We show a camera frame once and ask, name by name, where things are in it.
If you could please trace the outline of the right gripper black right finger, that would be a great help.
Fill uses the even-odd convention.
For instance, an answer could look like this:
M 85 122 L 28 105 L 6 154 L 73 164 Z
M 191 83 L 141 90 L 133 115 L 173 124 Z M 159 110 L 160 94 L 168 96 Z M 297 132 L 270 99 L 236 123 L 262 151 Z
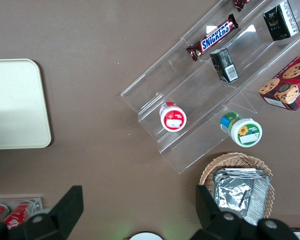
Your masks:
M 201 224 L 192 240 L 258 240 L 257 227 L 236 213 L 221 211 L 204 185 L 195 189 L 196 213 Z

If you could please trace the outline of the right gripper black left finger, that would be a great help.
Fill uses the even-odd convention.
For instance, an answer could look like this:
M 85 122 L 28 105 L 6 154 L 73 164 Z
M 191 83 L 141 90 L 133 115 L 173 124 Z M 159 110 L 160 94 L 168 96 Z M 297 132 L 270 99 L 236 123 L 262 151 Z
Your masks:
M 83 188 L 72 186 L 48 213 L 37 213 L 8 231 L 10 240 L 66 240 L 84 211 Z

